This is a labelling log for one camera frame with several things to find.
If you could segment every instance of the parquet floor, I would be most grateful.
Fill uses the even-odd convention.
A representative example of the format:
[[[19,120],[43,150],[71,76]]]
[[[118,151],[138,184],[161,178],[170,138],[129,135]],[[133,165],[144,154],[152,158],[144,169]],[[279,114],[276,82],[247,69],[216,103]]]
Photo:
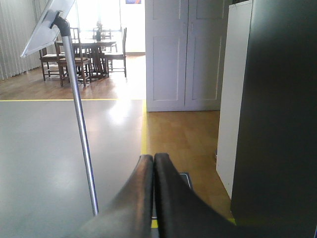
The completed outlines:
[[[127,58],[123,73],[80,85],[82,99],[145,99],[145,56]],[[0,100],[72,99],[69,84],[42,78],[40,68],[0,81]],[[230,199],[215,170],[219,112],[145,113],[146,152],[167,152],[180,172],[189,172],[194,191],[208,205],[231,219]]]

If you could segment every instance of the metal pole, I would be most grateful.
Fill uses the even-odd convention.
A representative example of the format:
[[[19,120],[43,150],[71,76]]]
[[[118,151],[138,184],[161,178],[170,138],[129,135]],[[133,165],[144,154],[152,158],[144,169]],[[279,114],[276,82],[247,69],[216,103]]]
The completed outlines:
[[[89,192],[90,192],[90,200],[91,205],[93,207],[93,214],[94,216],[98,215],[98,202],[97,202],[97,195],[95,189],[95,182],[94,182],[94,174],[93,174],[93,167],[91,164],[90,152],[89,152],[89,144],[86,132],[86,125],[83,113],[83,107],[81,103],[81,98],[79,94],[79,87],[77,81],[77,74],[76,74],[76,65],[74,60],[74,53],[71,43],[71,38],[69,36],[62,36],[63,46],[65,50],[65,57],[67,62],[68,74],[70,79],[70,85],[74,97],[74,104],[77,116],[77,123],[79,127],[79,134],[81,140],[81,146],[83,149],[84,154],[84,161],[86,166],[86,174],[87,180],[89,185]]]

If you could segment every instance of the white wall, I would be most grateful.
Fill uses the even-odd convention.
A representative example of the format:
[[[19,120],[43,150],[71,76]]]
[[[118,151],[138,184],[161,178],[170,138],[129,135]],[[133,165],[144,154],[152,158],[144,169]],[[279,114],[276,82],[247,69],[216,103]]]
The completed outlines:
[[[145,7],[121,0],[122,28],[127,27],[126,52],[145,52]]]

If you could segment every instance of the white wardrobe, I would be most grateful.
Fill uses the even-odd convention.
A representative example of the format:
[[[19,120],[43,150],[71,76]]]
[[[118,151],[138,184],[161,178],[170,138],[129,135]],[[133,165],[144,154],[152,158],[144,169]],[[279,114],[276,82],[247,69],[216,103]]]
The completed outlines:
[[[146,0],[147,110],[219,110],[232,0]]]

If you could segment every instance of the gray linoleum floor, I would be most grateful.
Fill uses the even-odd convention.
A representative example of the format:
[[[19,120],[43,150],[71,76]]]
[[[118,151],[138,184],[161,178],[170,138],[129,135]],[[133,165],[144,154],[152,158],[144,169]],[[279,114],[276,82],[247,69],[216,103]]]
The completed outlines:
[[[142,100],[83,108],[102,210],[139,159]],[[63,237],[92,216],[73,102],[0,102],[0,238]]]

